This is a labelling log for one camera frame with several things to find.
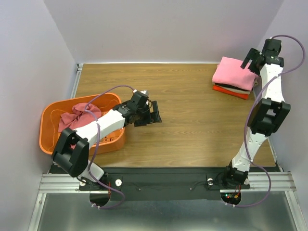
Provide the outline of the light pink t shirt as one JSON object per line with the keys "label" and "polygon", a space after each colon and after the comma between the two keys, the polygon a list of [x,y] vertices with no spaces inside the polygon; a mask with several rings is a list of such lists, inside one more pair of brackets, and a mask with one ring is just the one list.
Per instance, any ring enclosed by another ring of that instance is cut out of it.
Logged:
{"label": "light pink t shirt", "polygon": [[231,85],[246,91],[253,88],[256,74],[248,68],[241,68],[242,61],[223,56],[212,77],[214,84]]}

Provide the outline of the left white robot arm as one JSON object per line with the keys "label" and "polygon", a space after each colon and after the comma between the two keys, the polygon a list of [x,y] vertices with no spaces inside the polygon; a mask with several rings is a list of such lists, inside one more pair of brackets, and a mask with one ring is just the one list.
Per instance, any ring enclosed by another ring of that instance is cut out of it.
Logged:
{"label": "left white robot arm", "polygon": [[102,138],[129,124],[136,127],[162,121],[157,101],[151,101],[146,91],[133,92],[130,100],[115,105],[105,115],[76,128],[66,128],[52,153],[52,160],[71,177],[83,177],[90,180],[91,185],[101,190],[107,185],[104,170],[89,160],[90,148],[99,145]]}

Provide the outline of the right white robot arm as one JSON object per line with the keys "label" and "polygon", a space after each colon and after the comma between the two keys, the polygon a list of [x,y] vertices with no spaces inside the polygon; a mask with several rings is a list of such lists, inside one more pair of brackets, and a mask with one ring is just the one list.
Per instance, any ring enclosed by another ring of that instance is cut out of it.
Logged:
{"label": "right white robot arm", "polygon": [[250,165],[259,148],[279,129],[291,110],[282,95],[280,75],[284,59],[279,56],[281,48],[280,40],[268,38],[261,51],[251,48],[241,65],[261,78],[262,89],[244,127],[244,142],[221,176],[227,188],[248,184]]}

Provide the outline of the folded beige t shirt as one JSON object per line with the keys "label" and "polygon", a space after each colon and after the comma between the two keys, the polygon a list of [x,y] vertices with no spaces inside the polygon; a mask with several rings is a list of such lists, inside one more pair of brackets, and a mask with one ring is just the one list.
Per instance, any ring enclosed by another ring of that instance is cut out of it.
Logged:
{"label": "folded beige t shirt", "polygon": [[234,90],[234,89],[229,89],[229,88],[225,88],[225,89],[230,90],[230,91],[234,91],[236,93],[242,93],[242,94],[250,94],[250,92],[253,91],[253,87],[251,89],[249,89],[251,91],[240,91],[240,90]]}

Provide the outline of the folded orange t shirt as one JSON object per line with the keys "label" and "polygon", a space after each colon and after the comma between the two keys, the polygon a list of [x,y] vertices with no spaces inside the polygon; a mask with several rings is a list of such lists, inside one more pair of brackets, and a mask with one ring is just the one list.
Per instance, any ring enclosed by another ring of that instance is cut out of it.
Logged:
{"label": "folded orange t shirt", "polygon": [[221,93],[225,93],[225,94],[228,94],[228,95],[231,95],[231,96],[235,96],[237,98],[244,99],[244,100],[248,100],[248,98],[249,98],[249,94],[236,93],[234,91],[230,91],[230,90],[227,90],[223,87],[216,86],[216,85],[213,85],[212,89],[215,90],[215,91],[219,91]]}

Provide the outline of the folded black t shirt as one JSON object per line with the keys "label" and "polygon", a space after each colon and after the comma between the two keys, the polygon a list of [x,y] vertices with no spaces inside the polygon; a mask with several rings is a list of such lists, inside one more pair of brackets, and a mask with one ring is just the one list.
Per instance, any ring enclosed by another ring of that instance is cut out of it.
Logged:
{"label": "folded black t shirt", "polygon": [[229,85],[229,84],[222,84],[222,83],[213,83],[213,85],[217,85],[223,88],[229,88],[229,89],[234,89],[234,90],[240,90],[240,91],[251,91],[251,90],[246,90],[246,89],[242,89],[233,85]]}

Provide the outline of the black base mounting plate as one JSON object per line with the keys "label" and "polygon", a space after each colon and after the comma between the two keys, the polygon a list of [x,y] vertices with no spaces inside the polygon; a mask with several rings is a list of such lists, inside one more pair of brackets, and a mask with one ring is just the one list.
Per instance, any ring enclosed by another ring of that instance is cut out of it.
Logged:
{"label": "black base mounting plate", "polygon": [[226,197],[237,195],[250,188],[233,179],[225,178],[223,167],[162,167],[124,168],[107,167],[103,183],[116,192],[87,181],[80,186],[82,192],[89,192],[93,200],[103,202],[126,201],[169,201],[169,200],[220,200],[223,190]]}

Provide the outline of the dusty rose shirt in basket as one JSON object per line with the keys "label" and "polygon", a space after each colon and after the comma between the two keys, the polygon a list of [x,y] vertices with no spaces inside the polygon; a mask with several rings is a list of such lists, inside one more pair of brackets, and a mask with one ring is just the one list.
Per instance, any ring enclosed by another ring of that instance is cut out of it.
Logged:
{"label": "dusty rose shirt in basket", "polygon": [[91,123],[96,118],[102,116],[101,110],[93,105],[87,103],[78,103],[72,107],[72,112],[65,112],[60,115],[60,122],[58,126],[58,132],[62,132],[65,128],[70,128],[72,130],[85,126]]}

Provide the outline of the orange plastic basket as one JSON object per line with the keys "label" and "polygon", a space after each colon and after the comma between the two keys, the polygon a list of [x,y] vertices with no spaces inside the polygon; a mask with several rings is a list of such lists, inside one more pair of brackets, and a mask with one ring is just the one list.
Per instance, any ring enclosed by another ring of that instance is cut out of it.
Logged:
{"label": "orange plastic basket", "polygon": [[[95,95],[73,98],[64,101],[58,101],[50,104],[45,108],[41,116],[39,145],[43,152],[52,154],[57,140],[60,136],[58,126],[60,122],[60,115],[65,112],[72,112],[72,107],[78,103],[87,103]],[[122,103],[120,97],[114,93],[106,93],[99,99],[94,101],[102,112],[106,114],[113,106]],[[121,149],[125,144],[126,134],[125,129],[118,129],[100,140],[97,154],[113,152]]]}

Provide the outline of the aluminium frame rail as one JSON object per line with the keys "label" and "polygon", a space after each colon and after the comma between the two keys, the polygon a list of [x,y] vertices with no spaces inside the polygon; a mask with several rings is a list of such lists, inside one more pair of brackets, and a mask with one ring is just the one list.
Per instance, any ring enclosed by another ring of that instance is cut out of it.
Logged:
{"label": "aluminium frame rail", "polygon": [[[70,93],[69,99],[75,98],[83,64],[76,64],[77,71],[74,80],[73,88]],[[79,181],[75,178],[71,178],[67,174],[43,174],[40,181],[38,192],[40,194],[51,194],[51,193],[80,193]]]}

